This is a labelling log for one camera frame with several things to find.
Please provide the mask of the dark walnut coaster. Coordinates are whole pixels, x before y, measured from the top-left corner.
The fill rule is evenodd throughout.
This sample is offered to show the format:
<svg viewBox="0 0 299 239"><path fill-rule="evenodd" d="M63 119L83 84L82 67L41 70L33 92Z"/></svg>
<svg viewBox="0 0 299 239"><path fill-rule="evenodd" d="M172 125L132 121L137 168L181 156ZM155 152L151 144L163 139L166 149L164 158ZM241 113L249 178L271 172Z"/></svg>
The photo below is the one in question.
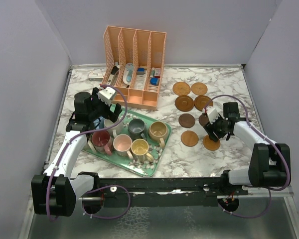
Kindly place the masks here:
<svg viewBox="0 0 299 239"><path fill-rule="evenodd" d="M201 124L201 126L203 126L203 127L205 127L206 125L209 124L209 118L206 114L202 114L198 120L199 120L199 123Z"/></svg>
<svg viewBox="0 0 299 239"><path fill-rule="evenodd" d="M195 118L191 114L182 114L179 116L178 122L184 128L191 128L195 125Z"/></svg>

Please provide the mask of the brown wooden ringed coaster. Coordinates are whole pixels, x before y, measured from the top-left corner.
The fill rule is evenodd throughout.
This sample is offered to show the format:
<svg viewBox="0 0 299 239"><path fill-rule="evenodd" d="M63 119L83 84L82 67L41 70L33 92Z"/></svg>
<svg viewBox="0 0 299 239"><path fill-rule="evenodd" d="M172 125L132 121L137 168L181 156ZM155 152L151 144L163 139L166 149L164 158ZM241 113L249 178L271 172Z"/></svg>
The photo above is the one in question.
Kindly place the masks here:
<svg viewBox="0 0 299 239"><path fill-rule="evenodd" d="M209 106L213 106L213 101L211 100L210 97L205 95L200 95L195 98L194 105L199 111L202 112L208 102L210 103Z"/></svg>

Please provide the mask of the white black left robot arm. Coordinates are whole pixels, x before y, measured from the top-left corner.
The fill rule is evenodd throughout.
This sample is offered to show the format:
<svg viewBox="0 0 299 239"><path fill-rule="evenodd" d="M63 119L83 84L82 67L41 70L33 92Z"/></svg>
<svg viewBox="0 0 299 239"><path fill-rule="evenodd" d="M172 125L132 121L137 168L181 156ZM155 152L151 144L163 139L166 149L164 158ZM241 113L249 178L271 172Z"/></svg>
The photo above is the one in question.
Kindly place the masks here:
<svg viewBox="0 0 299 239"><path fill-rule="evenodd" d="M72 170L83 147L95 132L102 132L94 126L99 117L109 119L118 125L121 105L111 110L112 100L121 91L110 85L99 85L92 93L79 92L74 96L74 112L68 124L64 141L53 162L31 181L34 212L46 215L53 221L59 216L72 215L78 198L87 194L96 196L100 191L96 173L80 173L71 179Z"/></svg>

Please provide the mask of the green mug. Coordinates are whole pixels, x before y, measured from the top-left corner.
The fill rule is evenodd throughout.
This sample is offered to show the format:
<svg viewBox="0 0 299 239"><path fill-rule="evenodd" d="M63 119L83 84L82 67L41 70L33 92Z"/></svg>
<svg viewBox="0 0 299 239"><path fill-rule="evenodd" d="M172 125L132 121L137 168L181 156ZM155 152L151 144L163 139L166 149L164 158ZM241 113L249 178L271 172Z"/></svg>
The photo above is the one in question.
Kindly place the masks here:
<svg viewBox="0 0 299 239"><path fill-rule="evenodd" d="M93 153L97 153L92 141L91 141L91 137L87 136L87 144L84 147L85 149L89 148Z"/></svg>

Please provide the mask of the maroon red mug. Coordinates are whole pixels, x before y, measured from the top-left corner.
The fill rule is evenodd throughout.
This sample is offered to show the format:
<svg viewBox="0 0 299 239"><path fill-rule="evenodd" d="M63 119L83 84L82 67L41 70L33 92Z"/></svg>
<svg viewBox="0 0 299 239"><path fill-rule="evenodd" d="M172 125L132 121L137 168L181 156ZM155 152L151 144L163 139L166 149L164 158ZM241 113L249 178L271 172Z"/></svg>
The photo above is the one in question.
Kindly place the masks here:
<svg viewBox="0 0 299 239"><path fill-rule="evenodd" d="M91 142L97 152L108 156L112 155L113 140L106 130L94 132Z"/></svg>

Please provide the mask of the light orange wooden coaster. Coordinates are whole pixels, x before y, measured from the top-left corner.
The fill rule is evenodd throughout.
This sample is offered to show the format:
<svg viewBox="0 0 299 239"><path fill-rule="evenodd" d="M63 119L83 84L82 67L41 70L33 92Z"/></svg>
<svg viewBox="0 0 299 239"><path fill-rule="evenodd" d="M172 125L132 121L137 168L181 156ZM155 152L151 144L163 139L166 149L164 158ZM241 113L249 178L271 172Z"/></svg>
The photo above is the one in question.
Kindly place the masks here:
<svg viewBox="0 0 299 239"><path fill-rule="evenodd" d="M193 147L195 145L198 144L199 142L199 137L198 135L191 131L191 130L187 130L185 132L182 133L181 135L181 142L188 147Z"/></svg>

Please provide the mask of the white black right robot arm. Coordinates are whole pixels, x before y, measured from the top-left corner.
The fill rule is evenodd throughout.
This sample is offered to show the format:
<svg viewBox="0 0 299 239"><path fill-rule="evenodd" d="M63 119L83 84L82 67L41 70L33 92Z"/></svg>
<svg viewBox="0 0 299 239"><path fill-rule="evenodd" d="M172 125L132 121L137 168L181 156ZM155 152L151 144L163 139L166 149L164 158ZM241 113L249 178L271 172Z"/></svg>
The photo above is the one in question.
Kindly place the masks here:
<svg viewBox="0 0 299 239"><path fill-rule="evenodd" d="M225 179L219 182L219 189L230 195L239 186L270 188L283 190L291 182L290 148L277 143L257 130L247 118L241 117L237 102L223 104L223 115L215 107L207 106L202 111L203 128L209 139L219 143L220 139L229 140L235 136L252 151L249 167L224 172Z"/></svg>

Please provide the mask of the woven rattan coaster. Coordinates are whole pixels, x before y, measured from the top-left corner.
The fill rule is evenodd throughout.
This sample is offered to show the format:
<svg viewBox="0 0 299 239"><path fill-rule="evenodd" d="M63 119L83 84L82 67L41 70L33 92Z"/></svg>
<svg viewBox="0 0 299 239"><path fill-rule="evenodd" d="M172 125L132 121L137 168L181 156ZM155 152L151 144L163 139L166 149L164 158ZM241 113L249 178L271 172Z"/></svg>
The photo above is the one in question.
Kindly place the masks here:
<svg viewBox="0 0 299 239"><path fill-rule="evenodd" d="M185 96L191 92L191 87L186 82L177 82L173 85L172 90L179 96Z"/></svg>
<svg viewBox="0 0 299 239"><path fill-rule="evenodd" d="M195 95L205 95L208 92L208 87L202 82L196 82L191 86L191 91Z"/></svg>

